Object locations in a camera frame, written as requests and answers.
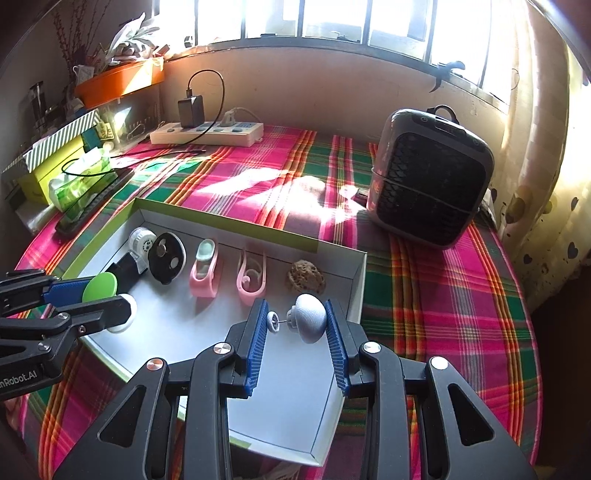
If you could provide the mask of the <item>green mushroom lamp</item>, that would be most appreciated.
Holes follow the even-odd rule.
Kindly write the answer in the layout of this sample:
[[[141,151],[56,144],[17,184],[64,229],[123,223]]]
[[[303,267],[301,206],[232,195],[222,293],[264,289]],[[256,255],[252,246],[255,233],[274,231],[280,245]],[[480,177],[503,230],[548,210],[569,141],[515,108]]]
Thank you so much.
[[[118,280],[113,273],[99,273],[86,285],[82,293],[82,301],[91,302],[114,297],[117,294],[117,289]],[[133,323],[137,314],[138,306],[136,300],[127,293],[122,293],[121,296],[130,305],[130,316],[125,323],[108,328],[108,331],[113,334],[127,330]]]

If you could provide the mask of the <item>white tape roll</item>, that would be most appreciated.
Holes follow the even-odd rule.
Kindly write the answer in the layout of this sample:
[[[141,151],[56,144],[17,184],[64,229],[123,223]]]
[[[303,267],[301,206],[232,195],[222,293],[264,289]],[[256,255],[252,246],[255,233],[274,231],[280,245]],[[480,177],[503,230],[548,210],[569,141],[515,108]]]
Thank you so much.
[[[145,227],[135,228],[128,237],[129,253],[136,263],[139,274],[145,272],[149,267],[148,253],[155,239],[155,233]]]

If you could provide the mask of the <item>black round disc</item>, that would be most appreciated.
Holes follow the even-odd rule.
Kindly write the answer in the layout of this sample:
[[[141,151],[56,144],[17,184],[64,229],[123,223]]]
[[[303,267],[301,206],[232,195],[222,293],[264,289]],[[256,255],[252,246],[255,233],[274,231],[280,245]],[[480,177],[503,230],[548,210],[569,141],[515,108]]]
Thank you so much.
[[[181,239],[172,232],[164,232],[156,237],[148,251],[148,268],[160,284],[169,285],[183,270],[186,257]]]

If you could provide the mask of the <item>pink clip with green pad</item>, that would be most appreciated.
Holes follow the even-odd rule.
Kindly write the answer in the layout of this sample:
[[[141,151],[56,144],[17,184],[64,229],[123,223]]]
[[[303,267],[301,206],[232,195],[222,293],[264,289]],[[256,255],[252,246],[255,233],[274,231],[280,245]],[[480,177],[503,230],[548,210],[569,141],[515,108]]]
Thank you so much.
[[[189,289],[193,297],[213,299],[216,296],[219,284],[217,259],[217,243],[211,238],[202,240],[189,274]]]

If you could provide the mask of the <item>white round hook knob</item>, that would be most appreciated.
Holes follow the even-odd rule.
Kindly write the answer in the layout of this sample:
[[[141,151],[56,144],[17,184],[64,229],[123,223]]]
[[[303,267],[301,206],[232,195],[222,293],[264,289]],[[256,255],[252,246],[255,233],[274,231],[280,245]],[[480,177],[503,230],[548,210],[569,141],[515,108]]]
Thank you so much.
[[[271,333],[279,333],[280,326],[286,324],[288,328],[300,335],[302,342],[314,344],[324,335],[327,318],[328,314],[321,300],[314,295],[304,293],[297,296],[284,319],[280,319],[274,311],[267,313],[266,328]]]

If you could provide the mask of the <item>brown walnut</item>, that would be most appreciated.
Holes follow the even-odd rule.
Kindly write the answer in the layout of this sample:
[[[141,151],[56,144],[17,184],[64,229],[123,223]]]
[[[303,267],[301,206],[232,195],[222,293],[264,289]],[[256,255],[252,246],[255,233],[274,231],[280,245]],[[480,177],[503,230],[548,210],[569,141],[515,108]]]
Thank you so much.
[[[298,260],[287,270],[287,286],[300,293],[323,294],[325,276],[322,271],[308,260]]]

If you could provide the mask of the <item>yellow green box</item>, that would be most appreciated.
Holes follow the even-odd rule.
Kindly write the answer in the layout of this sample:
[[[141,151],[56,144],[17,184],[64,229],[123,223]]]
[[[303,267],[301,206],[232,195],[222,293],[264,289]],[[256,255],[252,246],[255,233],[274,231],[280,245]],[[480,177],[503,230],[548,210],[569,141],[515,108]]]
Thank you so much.
[[[47,206],[50,203],[49,182],[61,172],[67,160],[78,159],[84,153],[81,135],[74,137],[51,154],[41,149],[32,150],[25,156],[28,173],[18,179],[27,200]]]

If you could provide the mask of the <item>green tissue pack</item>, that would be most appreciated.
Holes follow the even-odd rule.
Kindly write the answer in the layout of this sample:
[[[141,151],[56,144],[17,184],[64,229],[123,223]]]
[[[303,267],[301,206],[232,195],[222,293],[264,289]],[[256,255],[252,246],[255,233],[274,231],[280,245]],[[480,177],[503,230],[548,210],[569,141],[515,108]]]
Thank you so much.
[[[88,153],[68,164],[65,173],[49,181],[49,199],[60,212],[65,212],[103,177],[107,180],[114,178],[110,159],[105,156],[93,158]]]

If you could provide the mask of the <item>green white shallow box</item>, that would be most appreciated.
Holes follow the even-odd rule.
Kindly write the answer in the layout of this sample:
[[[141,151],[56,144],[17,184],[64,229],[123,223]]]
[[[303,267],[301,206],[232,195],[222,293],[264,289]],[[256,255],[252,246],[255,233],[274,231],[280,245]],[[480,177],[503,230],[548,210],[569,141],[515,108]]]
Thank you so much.
[[[235,287],[242,253],[266,257],[266,300],[280,316],[296,299],[287,288],[287,271],[294,262],[308,260],[325,276],[325,300],[349,321],[361,319],[364,252],[147,199],[132,201],[112,217],[74,255],[65,277],[104,271],[126,253],[128,238],[138,227],[176,234],[188,254],[197,251],[201,240],[215,240],[221,250],[221,283],[214,298],[200,299],[190,293],[187,272],[168,285],[142,275],[131,289],[137,304],[133,322],[119,333],[102,331],[86,338],[88,347],[122,379],[152,357],[169,363],[193,358],[221,342],[231,325],[245,320],[249,307]],[[230,439],[260,455],[320,467],[327,460],[343,402],[328,343],[304,343],[297,332],[283,327],[266,337],[252,397],[228,404]]]

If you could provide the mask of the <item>striped white box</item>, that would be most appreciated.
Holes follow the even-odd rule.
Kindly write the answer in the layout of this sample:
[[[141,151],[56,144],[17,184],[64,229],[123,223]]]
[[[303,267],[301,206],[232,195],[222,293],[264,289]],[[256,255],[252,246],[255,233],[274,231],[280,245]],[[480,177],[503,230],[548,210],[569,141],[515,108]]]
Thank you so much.
[[[35,142],[25,153],[21,154],[10,163],[2,173],[7,173],[12,169],[20,169],[25,173],[31,173],[49,156],[57,152],[77,136],[94,128],[100,121],[101,118],[98,109],[94,109],[82,115],[53,134]]]

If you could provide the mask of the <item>orange tray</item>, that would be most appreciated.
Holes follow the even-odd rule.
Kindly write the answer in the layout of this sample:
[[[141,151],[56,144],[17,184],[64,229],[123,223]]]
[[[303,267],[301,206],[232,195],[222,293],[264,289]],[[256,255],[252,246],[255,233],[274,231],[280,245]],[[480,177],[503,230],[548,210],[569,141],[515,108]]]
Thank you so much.
[[[74,89],[74,97],[87,109],[94,109],[135,91],[164,80],[164,60],[161,57],[121,65],[109,69]]]

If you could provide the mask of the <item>black charger adapter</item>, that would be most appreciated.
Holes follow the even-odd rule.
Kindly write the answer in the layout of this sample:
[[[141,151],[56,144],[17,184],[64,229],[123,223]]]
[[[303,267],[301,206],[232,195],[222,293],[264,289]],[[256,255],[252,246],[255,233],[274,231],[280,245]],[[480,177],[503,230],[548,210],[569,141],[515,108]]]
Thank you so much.
[[[183,129],[197,128],[204,124],[204,98],[194,95],[191,88],[187,88],[185,97],[177,102],[179,122]]]

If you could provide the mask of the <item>white power strip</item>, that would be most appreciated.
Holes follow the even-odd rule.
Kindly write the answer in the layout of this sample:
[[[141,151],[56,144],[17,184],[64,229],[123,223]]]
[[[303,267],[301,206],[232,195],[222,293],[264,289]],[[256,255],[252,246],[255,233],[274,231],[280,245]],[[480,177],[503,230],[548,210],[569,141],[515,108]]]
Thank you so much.
[[[263,123],[237,122],[220,126],[211,122],[194,128],[182,128],[179,123],[166,123],[149,134],[153,145],[214,145],[250,147],[263,140]]]

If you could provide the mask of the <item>red flower branches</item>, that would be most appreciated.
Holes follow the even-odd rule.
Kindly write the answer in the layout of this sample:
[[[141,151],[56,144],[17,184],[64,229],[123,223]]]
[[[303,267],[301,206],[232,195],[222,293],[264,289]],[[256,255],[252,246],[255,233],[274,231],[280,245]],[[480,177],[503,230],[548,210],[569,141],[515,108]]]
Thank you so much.
[[[68,80],[75,79],[74,68],[87,65],[99,52],[98,30],[111,1],[61,1],[51,13]]]

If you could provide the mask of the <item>grey portable space heater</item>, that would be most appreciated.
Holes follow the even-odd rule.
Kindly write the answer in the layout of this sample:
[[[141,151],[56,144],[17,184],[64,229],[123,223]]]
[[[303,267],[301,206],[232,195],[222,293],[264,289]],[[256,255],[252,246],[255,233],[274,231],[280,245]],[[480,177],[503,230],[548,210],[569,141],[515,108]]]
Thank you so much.
[[[488,144],[450,106],[401,109],[384,125],[367,211],[388,231],[448,249],[479,210],[494,167]]]

